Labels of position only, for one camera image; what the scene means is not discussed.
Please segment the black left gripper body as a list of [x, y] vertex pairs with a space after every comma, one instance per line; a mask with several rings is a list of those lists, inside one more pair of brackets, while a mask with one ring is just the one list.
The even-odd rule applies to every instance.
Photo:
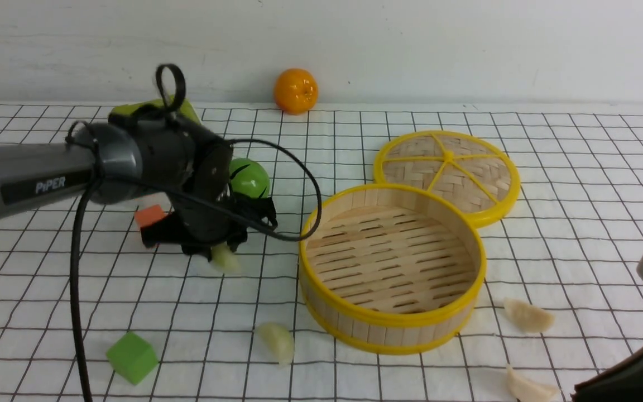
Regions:
[[[196, 145], [193, 171], [182, 184], [184, 194], [216, 204], [220, 208], [252, 222], [268, 222], [275, 231], [278, 226], [275, 204], [268, 191], [270, 183], [250, 180], [252, 194], [243, 193], [243, 185], [232, 180], [250, 173], [255, 163], [242, 162], [232, 157], [232, 145], [210, 130], [194, 135]], [[221, 257], [224, 246], [237, 251], [247, 242], [247, 226], [235, 222], [216, 209], [207, 208], [186, 199], [170, 199], [173, 211], [141, 227], [141, 242], [145, 247], [154, 245], [179, 245], [183, 254], [199, 255], [212, 261]]]

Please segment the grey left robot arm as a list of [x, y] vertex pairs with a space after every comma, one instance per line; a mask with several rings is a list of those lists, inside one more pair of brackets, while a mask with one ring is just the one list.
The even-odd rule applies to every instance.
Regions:
[[229, 213], [277, 226], [267, 185], [250, 196], [232, 188], [247, 167], [234, 167], [230, 142], [188, 119], [94, 123], [61, 143], [0, 145], [0, 219], [75, 198], [104, 178], [93, 203], [168, 195], [172, 213], [141, 227], [145, 247], [211, 258], [214, 245], [235, 251], [247, 240]]

